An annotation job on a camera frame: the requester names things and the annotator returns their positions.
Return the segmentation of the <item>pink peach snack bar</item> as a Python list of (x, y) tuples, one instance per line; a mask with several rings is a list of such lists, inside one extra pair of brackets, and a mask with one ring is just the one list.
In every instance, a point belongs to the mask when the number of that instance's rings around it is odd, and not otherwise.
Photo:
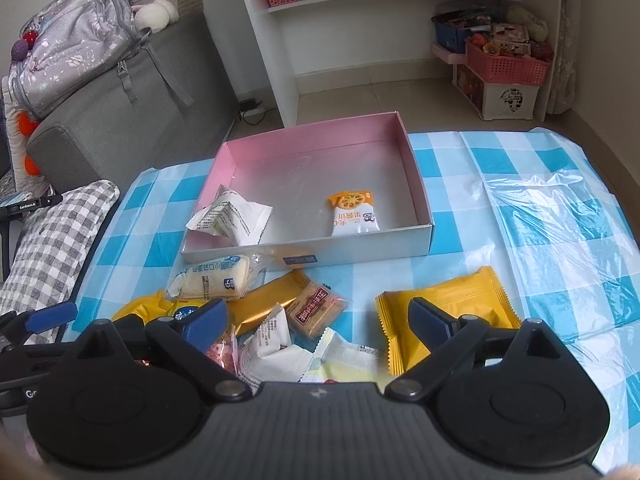
[(239, 347), (234, 328), (226, 330), (205, 352), (223, 370), (236, 375), (239, 368)]

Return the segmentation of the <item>small yellow snack bag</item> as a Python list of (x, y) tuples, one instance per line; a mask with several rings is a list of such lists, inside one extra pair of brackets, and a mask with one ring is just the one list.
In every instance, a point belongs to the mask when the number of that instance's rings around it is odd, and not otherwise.
[(375, 305), (387, 339), (388, 371), (394, 376), (405, 373), (430, 355), (430, 350), (409, 327), (409, 302), (416, 297), (429, 301), (454, 318), (474, 314), (492, 327), (521, 326), (521, 320), (491, 266), (481, 266), (470, 275), (427, 288), (383, 292), (375, 298)]

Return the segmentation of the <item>large yellow snack bag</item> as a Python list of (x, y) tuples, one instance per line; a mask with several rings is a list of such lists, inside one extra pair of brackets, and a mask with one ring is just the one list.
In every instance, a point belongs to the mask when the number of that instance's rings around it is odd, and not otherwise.
[(112, 317), (113, 322), (126, 318), (127, 315), (134, 314), (147, 323), (161, 318), (162, 316), (173, 316), (177, 310), (184, 307), (199, 308), (206, 303), (205, 299), (180, 299), (167, 298), (165, 291), (159, 289), (154, 294), (133, 299), (121, 307)]

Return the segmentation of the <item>white pleated snack packet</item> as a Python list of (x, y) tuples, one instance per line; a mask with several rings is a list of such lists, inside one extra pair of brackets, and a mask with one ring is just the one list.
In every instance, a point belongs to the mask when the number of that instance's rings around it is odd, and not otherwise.
[(310, 351), (292, 343), (288, 317), (276, 304), (242, 344), (238, 376), (256, 392), (264, 382), (298, 382), (311, 359)]

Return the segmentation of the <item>white text snack packet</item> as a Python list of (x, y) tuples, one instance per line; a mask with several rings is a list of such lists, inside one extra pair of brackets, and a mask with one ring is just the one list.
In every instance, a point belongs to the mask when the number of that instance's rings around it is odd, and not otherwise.
[(211, 236), (223, 236), (233, 246), (257, 245), (271, 214), (271, 206), (249, 202), (221, 184), (214, 200), (198, 210), (186, 222), (186, 228)]

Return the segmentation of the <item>orange white snack packet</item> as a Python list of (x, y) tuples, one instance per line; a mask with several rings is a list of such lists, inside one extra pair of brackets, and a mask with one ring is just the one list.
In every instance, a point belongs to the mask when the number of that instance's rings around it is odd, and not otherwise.
[(370, 191), (342, 191), (328, 198), (333, 210), (333, 236), (378, 232), (378, 217)]

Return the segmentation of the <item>yellow blue-label snack packet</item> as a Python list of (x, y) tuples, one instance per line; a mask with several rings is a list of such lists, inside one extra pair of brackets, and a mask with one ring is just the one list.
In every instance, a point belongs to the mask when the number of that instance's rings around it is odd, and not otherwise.
[(174, 312), (174, 320), (181, 325), (186, 325), (196, 322), (209, 310), (209, 307), (201, 306), (184, 306), (180, 307)]

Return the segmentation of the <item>gold wafer bar packet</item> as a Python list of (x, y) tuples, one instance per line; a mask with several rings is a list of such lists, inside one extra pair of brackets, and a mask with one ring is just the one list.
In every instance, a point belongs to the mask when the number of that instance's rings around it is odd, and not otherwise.
[(235, 336), (242, 336), (257, 328), (277, 305), (286, 308), (310, 283), (301, 270), (294, 270), (248, 292), (229, 304), (229, 323)]

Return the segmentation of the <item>white bread roll packet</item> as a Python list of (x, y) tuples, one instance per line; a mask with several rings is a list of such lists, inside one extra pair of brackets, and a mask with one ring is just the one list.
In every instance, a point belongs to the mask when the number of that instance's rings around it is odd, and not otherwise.
[(168, 299), (242, 298), (267, 266), (266, 257), (231, 255), (187, 266), (166, 288)]

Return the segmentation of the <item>grey white checkered cushion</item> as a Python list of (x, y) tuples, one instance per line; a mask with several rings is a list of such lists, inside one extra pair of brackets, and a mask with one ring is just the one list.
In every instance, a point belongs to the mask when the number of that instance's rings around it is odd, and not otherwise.
[(72, 296), (80, 271), (119, 188), (99, 180), (62, 195), (24, 223), (8, 278), (1, 285), (1, 312), (40, 310)]

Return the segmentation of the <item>clear cracker packet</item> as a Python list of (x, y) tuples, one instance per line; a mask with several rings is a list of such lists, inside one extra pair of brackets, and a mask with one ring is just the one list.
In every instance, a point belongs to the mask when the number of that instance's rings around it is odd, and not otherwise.
[(347, 300), (325, 284), (309, 282), (285, 308), (288, 326), (306, 338), (319, 338), (346, 309)]

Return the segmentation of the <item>blue white checkered tablecloth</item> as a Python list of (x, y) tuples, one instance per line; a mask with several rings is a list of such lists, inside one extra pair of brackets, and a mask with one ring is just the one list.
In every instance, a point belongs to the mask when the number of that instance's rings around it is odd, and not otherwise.
[[(582, 149), (558, 134), (463, 131), (411, 139), (435, 226), (419, 257), (388, 250), (363, 262), (332, 240), (331, 252), (303, 249), (274, 260), (273, 273), (294, 268), (349, 301), (337, 321), (346, 339), (378, 347), (383, 333), (374, 300), (421, 289), (491, 266), (521, 318), (541, 318), (565, 342), (601, 390), (611, 421), (581, 479), (639, 459), (639, 249), (616, 198)], [(207, 425), (176, 456), (126, 471), (129, 479), (495, 479), (499, 471), (446, 447), (434, 432), (402, 443), (398, 428), (352, 437), (336, 448), (304, 425), (306, 408), (287, 401), (258, 405), (260, 420), (283, 416), (272, 439)]]

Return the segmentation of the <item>pink shallow cardboard box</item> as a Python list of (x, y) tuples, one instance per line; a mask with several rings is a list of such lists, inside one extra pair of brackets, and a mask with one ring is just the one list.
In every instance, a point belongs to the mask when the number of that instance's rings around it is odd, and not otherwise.
[[(221, 145), (196, 206), (224, 185), (249, 202), (271, 207), (252, 252), (270, 269), (337, 266), (428, 254), (434, 218), (398, 113), (314, 122)], [(335, 236), (328, 198), (368, 191), (378, 231)]]

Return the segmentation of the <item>grey sofa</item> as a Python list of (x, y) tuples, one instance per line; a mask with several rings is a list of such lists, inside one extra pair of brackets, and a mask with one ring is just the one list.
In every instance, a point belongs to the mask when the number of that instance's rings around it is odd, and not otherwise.
[(149, 168), (214, 156), (238, 111), (205, 16), (194, 13), (70, 96), (26, 153), (58, 192), (102, 179), (126, 191)]

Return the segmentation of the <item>white printed storage box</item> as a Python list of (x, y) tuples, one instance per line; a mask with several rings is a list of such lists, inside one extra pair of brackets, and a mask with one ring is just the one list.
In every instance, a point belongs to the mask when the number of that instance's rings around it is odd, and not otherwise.
[(454, 66), (452, 84), (485, 122), (531, 120), (534, 116), (538, 87), (525, 84), (490, 84), (464, 64)]

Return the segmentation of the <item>power strip on floor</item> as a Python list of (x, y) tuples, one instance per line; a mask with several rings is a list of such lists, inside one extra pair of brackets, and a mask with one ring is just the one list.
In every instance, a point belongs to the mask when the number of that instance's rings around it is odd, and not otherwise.
[(254, 115), (260, 115), (264, 112), (262, 100), (256, 98), (242, 99), (239, 102), (239, 118), (244, 119)]

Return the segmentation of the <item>red plastic basket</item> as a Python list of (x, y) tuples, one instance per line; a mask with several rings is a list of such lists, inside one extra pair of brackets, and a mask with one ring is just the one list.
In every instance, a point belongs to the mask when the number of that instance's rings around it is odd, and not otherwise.
[(466, 65), (488, 84), (525, 84), (534, 87), (544, 84), (551, 66), (536, 58), (487, 54), (470, 40), (466, 40)]

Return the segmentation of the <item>blue storage bin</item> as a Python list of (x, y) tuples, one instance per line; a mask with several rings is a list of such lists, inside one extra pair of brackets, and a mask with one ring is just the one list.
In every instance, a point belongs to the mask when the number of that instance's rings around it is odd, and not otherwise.
[(466, 9), (435, 15), (432, 23), (441, 47), (452, 53), (464, 53), (468, 38), (490, 31), (491, 15), (483, 9)]

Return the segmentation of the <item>silver lilac backpack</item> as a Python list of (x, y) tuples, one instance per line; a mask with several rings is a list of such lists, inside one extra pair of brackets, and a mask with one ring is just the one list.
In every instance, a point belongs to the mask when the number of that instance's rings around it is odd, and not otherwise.
[(136, 55), (145, 40), (128, 0), (53, 0), (25, 23), (20, 37), (27, 53), (10, 65), (9, 95), (36, 119)]

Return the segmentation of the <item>white plush toy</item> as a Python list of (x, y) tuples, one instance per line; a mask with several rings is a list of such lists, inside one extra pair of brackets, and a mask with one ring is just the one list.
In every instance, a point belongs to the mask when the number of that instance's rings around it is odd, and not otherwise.
[(134, 26), (139, 32), (149, 29), (152, 34), (156, 34), (176, 24), (179, 19), (177, 8), (168, 0), (135, 4), (132, 10), (134, 10)]

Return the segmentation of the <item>white bookshelf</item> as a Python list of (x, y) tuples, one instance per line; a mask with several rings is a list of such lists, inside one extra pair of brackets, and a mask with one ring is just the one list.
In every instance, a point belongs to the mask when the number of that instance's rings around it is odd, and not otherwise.
[(515, 0), (243, 0), (282, 122), (298, 122), (303, 94), (440, 77), (433, 15), (457, 3)]

